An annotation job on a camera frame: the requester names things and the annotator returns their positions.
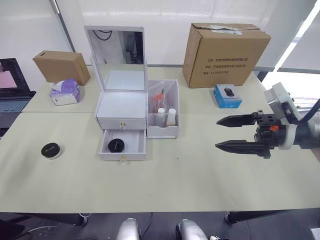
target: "mirror frame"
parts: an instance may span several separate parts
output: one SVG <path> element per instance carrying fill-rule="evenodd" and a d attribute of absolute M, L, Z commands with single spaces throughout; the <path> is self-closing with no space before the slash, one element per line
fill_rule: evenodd
<path fill-rule="evenodd" d="M 90 48 L 91 48 L 91 63 L 95 71 L 95 75 L 98 78 L 97 80 L 100 82 L 100 87 L 102 87 L 103 91 L 116 91 L 116 92 L 147 92 L 148 89 L 148 75 L 147 75 L 147 59 L 146 59 L 146 45 L 145 45 L 145 29 L 141 27 L 135 26 L 99 26 L 99 25 L 86 25 L 84 26 L 85 34 L 88 39 Z M 129 90 L 129 89 L 107 89 L 105 86 L 101 72 L 99 70 L 98 60 L 93 48 L 93 43 L 91 41 L 89 31 L 92 30 L 102 30 L 102 31 L 121 31 L 121 32 L 141 32 L 142 33 L 142 46 L 143 46 L 143 75 L 144 75 L 144 90 Z"/>

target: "beige table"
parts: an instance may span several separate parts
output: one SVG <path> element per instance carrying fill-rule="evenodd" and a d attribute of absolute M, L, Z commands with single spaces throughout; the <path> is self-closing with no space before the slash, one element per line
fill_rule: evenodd
<path fill-rule="evenodd" d="M 45 82 L 23 112 L 61 112 L 61 113 L 94 113 L 100 93 L 96 75 L 88 66 L 91 79 L 85 86 L 81 86 L 81 98 L 77 104 L 55 106 L 49 97 L 50 85 Z M 238 86 L 238 92 L 243 102 L 239 108 L 219 108 L 213 96 L 213 88 L 188 88 L 181 67 L 148 67 L 149 80 L 178 79 L 180 91 L 181 113 L 226 113 L 250 114 L 257 109 L 271 113 L 271 109 L 264 97 L 264 86 L 252 73 L 243 86 Z"/>
<path fill-rule="evenodd" d="M 120 213 L 315 208 L 320 163 L 310 150 L 271 159 L 224 152 L 253 140 L 254 126 L 227 128 L 216 112 L 181 114 L 179 139 L 147 140 L 147 160 L 102 161 L 93 113 L 23 112 L 0 140 L 0 212 Z M 54 160 L 41 148 L 57 142 Z"/>

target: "black round container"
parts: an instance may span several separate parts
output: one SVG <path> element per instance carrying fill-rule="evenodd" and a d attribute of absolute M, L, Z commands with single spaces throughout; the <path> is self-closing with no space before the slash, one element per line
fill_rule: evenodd
<path fill-rule="evenodd" d="M 48 143 L 41 150 L 41 154 L 47 159 L 56 159 L 61 153 L 62 150 L 60 146 L 54 142 Z"/>
<path fill-rule="evenodd" d="M 108 144 L 111 153 L 122 153 L 125 150 L 125 143 L 120 138 L 111 140 Z"/>

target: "mouse box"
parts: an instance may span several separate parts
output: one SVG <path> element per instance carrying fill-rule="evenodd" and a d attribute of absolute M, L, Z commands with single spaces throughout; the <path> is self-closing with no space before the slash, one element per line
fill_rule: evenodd
<path fill-rule="evenodd" d="M 217 84 L 213 94 L 221 109 L 236 109 L 242 100 L 233 84 Z"/>

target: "cardboard box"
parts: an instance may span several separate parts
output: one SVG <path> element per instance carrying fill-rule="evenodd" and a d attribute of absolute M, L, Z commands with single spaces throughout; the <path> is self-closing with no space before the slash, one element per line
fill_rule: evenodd
<path fill-rule="evenodd" d="M 190 88 L 242 85 L 271 37 L 252 24 L 192 23 L 183 75 Z"/>
<path fill-rule="evenodd" d="M 236 109 L 242 102 L 233 84 L 217 84 L 213 94 L 221 109 Z"/>
<path fill-rule="evenodd" d="M 84 86 L 90 79 L 81 53 L 65 51 L 42 51 L 33 58 L 47 82 L 57 83 L 75 79 Z"/>

